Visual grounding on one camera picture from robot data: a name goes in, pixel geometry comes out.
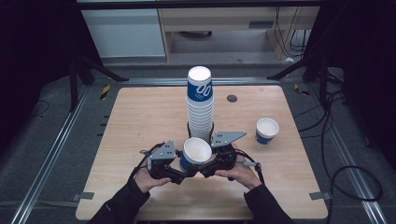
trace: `wooden tabletop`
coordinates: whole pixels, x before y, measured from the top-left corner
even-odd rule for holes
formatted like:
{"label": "wooden tabletop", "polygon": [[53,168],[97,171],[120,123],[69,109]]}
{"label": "wooden tabletop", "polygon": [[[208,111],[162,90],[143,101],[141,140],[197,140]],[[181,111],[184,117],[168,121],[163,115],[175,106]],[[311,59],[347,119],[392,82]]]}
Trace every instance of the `wooden tabletop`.
{"label": "wooden tabletop", "polygon": [[[100,206],[126,183],[142,160],[140,150],[174,140],[182,149],[188,138],[186,87],[124,88],[117,97],[106,131],[92,165],[77,218],[91,219]],[[235,103],[227,96],[237,96]],[[246,131],[235,141],[262,164],[265,184],[291,218],[325,218],[323,200],[312,201],[318,183],[306,156],[300,135],[282,89],[278,86],[215,86],[215,131]],[[267,147],[255,141],[256,122],[275,119],[280,132]],[[171,163],[179,169],[178,159]],[[150,191],[150,199],[137,220],[251,219],[244,199],[248,190],[236,181],[197,174],[181,185],[173,183]]]}

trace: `hand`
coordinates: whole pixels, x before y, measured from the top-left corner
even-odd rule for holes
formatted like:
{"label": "hand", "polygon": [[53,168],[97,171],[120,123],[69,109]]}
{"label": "hand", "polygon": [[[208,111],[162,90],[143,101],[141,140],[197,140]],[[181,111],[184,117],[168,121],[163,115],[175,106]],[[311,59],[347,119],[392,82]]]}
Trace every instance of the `hand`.
{"label": "hand", "polygon": [[242,162],[246,161],[245,157],[241,155],[236,156],[236,164],[231,170],[217,170],[215,175],[222,177],[231,177],[241,183],[243,186],[247,187],[249,190],[254,189],[262,184],[260,179],[254,175],[250,167],[243,165]]}
{"label": "hand", "polygon": [[136,182],[136,185],[140,188],[140,190],[143,193],[148,192],[154,187],[163,186],[171,182],[171,178],[162,178],[162,179],[152,178],[146,167],[147,165],[148,165],[148,160],[145,160],[140,166],[142,168],[140,168],[137,171],[136,176],[134,177],[134,181]]}

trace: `small round object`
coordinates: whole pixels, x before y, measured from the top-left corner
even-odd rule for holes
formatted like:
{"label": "small round object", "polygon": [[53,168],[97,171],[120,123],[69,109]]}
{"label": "small round object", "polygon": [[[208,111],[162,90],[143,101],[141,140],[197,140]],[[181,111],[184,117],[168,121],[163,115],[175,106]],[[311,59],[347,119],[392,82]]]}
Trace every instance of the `small round object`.
{"label": "small round object", "polygon": [[236,97],[235,95],[230,94],[230,95],[227,96],[227,100],[230,103],[235,103],[238,100],[238,97]]}

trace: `black cable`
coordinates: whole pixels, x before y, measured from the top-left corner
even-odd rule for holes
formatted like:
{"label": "black cable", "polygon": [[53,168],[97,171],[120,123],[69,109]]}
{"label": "black cable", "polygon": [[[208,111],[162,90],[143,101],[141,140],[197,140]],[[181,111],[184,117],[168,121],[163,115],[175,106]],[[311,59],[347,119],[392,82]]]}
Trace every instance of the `black cable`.
{"label": "black cable", "polygon": [[30,116],[31,118],[37,117],[37,116],[40,116],[40,115],[43,115],[43,114],[44,114],[45,112],[47,112],[47,110],[50,108],[50,103],[49,103],[48,101],[41,100],[41,101],[37,101],[37,102],[38,102],[38,103],[46,103],[46,104],[47,104],[47,108],[45,108],[43,112],[40,112],[40,113],[35,114],[35,115],[31,115],[31,116]]}
{"label": "black cable", "polygon": [[326,132],[324,132],[324,133],[320,133],[320,134],[317,134],[317,135],[310,135],[310,136],[302,136],[301,138],[303,139],[303,138],[314,138],[314,137],[321,137],[323,134],[326,134],[330,129],[332,128],[332,123],[330,124],[330,126],[329,126],[329,128],[326,130]]}
{"label": "black cable", "polygon": [[[274,26],[274,36],[275,36],[275,39],[276,39],[277,44],[278,44],[278,45],[280,46],[280,48],[282,49],[283,54],[285,54],[285,55],[288,56],[288,57],[298,57],[298,56],[301,56],[301,55],[290,54],[290,53],[288,53],[288,51],[286,50],[286,44],[285,44],[285,41],[284,41],[284,39],[283,39],[282,32],[280,31],[280,26],[279,26],[278,20],[279,20],[279,7],[276,7],[276,22],[275,22],[275,26]],[[279,39],[278,39],[277,36],[276,36],[276,27],[277,27],[277,29],[278,29],[278,31],[279,31],[280,38],[281,38],[282,41],[279,41]]]}
{"label": "black cable", "polygon": [[305,44],[305,33],[306,33],[306,30],[304,30],[303,44],[302,45],[293,45],[292,44],[292,40],[293,40],[294,36],[296,36],[297,43],[300,44],[300,41],[298,40],[298,30],[294,30],[293,31],[293,34],[291,35],[291,39],[290,39],[290,42],[289,42],[290,48],[292,50],[297,51],[297,52],[304,52],[305,51],[305,47],[306,47],[306,44]]}
{"label": "black cable", "polygon": [[257,174],[259,175],[260,181],[261,181],[262,183],[264,183],[264,176],[262,175],[262,168],[261,168],[261,165],[260,165],[259,163],[255,162],[246,152],[244,152],[244,151],[242,151],[242,150],[240,150],[240,149],[235,149],[235,153],[236,153],[237,155],[241,155],[241,156],[243,156],[243,157],[248,158],[251,162],[254,162],[254,163],[256,163],[257,165],[260,166],[260,167],[255,166],[254,168],[255,168]]}
{"label": "black cable", "polygon": [[[331,97],[329,98],[329,99],[331,99],[330,102],[327,102],[326,105],[323,106],[323,107],[324,107],[324,108],[329,108],[333,102],[335,102],[335,101],[337,101],[337,100],[340,100],[340,99],[343,99],[343,98],[344,98],[344,97],[339,97],[339,98],[336,98],[336,99],[334,100],[333,97],[334,97],[336,94],[338,94],[338,93],[341,93],[341,91],[336,91],[335,93],[332,93],[332,94],[331,94]],[[297,115],[295,118],[297,118],[298,116],[300,116],[300,115],[302,115],[302,114],[304,114],[304,113],[307,113],[308,111],[311,111],[312,109],[314,109],[314,108],[316,108],[316,107],[318,107],[318,106],[319,106],[319,105],[316,105],[316,106],[314,106],[314,107],[308,109],[307,111],[305,111],[305,112],[303,112],[303,113]],[[308,130],[310,130],[310,129],[313,129],[313,128],[317,127],[317,126],[326,118],[326,116],[327,116],[327,114],[328,114],[328,111],[329,111],[329,110],[326,110],[325,113],[323,114],[323,116],[321,117],[321,119],[318,120],[316,123],[314,123],[313,125],[308,126],[308,127],[306,127],[306,128],[299,129],[298,132],[299,132],[299,133],[302,133],[302,132],[305,132],[305,131],[308,131]]]}
{"label": "black cable", "polygon": [[145,155],[145,156],[143,157],[142,161],[139,162],[139,164],[132,170],[132,173],[131,173],[131,175],[129,176],[129,179],[134,178],[134,176],[137,174],[137,172],[138,172],[141,168],[147,167],[147,166],[141,166],[141,165],[143,164],[143,162],[145,161],[145,159],[151,155],[151,153],[152,153],[152,151],[154,151],[154,149],[156,149],[157,147],[163,146],[163,144],[165,144],[165,143],[156,144],[154,147],[152,147],[152,148],[151,148],[150,150],[148,150],[148,151],[146,151],[146,150],[140,151],[140,153],[142,153],[142,154]]}
{"label": "black cable", "polygon": [[[339,168],[334,175],[330,176],[328,167],[326,165],[326,160],[324,157],[324,134],[325,134],[325,130],[326,130],[326,126],[327,123],[329,121],[329,118],[332,117],[332,103],[334,102],[333,97],[335,96],[335,94],[332,94],[328,99],[327,99],[327,104],[328,104],[328,110],[327,110],[327,116],[324,122],[324,125],[322,127],[322,135],[320,137],[320,152],[321,152],[321,159],[322,159],[322,163],[323,163],[323,168],[325,170],[326,176],[329,178],[329,180],[331,181],[331,185],[330,185],[330,194],[332,195],[333,193],[333,189],[336,188],[338,190],[340,190],[341,193],[343,193],[344,195],[346,195],[349,198],[355,199],[355,200],[360,200],[360,201],[365,201],[365,202],[375,202],[377,200],[379,200],[382,197],[383,194],[383,190],[382,190],[382,186],[381,183],[378,181],[378,179],[376,179],[376,177],[370,173],[369,171],[367,171],[364,168],[361,168],[359,166],[356,165],[347,165],[347,166],[342,166],[341,168]],[[367,175],[369,175],[374,181],[375,183],[379,186],[379,192],[376,196],[374,196],[374,198],[362,198],[362,197],[358,197],[355,196],[353,194],[348,193],[346,190],[342,189],[341,187],[339,187],[338,185],[335,184],[335,179],[336,177],[345,169],[359,169],[362,170],[363,172],[365,172]],[[327,220],[326,223],[329,224],[332,218],[332,199],[330,199],[329,201],[329,215],[327,216]]]}

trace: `aluminum rail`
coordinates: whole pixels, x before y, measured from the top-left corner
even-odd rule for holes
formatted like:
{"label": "aluminum rail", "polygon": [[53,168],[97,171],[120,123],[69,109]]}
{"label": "aluminum rail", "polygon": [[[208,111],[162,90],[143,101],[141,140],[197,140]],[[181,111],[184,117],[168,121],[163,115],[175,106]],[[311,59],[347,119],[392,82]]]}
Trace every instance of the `aluminum rail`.
{"label": "aluminum rail", "polygon": [[19,205],[17,211],[12,218],[12,224],[22,224],[25,223],[30,213],[32,212],[35,203],[37,202],[38,196],[41,193],[41,190],[44,188],[48,177],[50,176],[50,172],[58,159],[59,154],[62,151],[64,143],[70,134],[70,131],[76,121],[76,118],[82,108],[82,105],[85,102],[86,95],[90,87],[83,86],[81,88],[81,93],[79,96],[79,104],[73,112],[70,112],[64,122],[64,126],[59,132],[55,142],[53,143],[47,158],[44,160],[43,165],[40,168],[37,176],[35,177],[35,181],[32,186],[29,188],[28,192],[23,198],[23,201]]}
{"label": "aluminum rail", "polygon": [[[212,78],[215,86],[228,85],[261,85],[278,84],[277,80],[268,80],[266,77],[222,77]],[[136,87],[149,86],[187,86],[186,78],[130,78],[129,81],[117,82],[115,85],[127,85]]]}
{"label": "aluminum rail", "polygon": [[[308,85],[308,89],[310,92],[318,92],[318,90],[315,87],[312,87],[312,84]],[[319,99],[316,94],[313,94],[314,100],[316,103],[319,105]],[[324,115],[324,110],[322,107],[319,108],[320,113]],[[335,125],[331,125],[330,127],[330,132],[332,134],[332,141],[335,144],[335,147],[337,149],[337,153],[340,156],[340,159],[344,165],[354,165],[356,166],[357,163],[353,160],[353,157],[349,153],[349,150],[347,149],[347,146],[345,142],[343,141],[343,138],[341,137],[341,134],[338,132],[337,128]],[[365,180],[364,176],[362,175],[360,170],[351,170],[348,169],[346,170],[350,181],[352,182],[352,185],[354,189],[356,190],[356,193],[358,194],[359,197],[361,198],[374,198],[374,194],[370,189],[370,186],[367,184],[367,181]],[[388,224],[387,219],[384,216],[384,213],[382,212],[381,208],[379,207],[378,202],[361,202],[363,205],[364,210],[367,213],[367,216],[370,218],[371,222],[373,224]]]}
{"label": "aluminum rail", "polygon": [[138,2],[90,2],[54,3],[52,7],[79,10],[195,8],[195,7],[322,7],[346,0],[190,0],[190,1],[138,1]]}

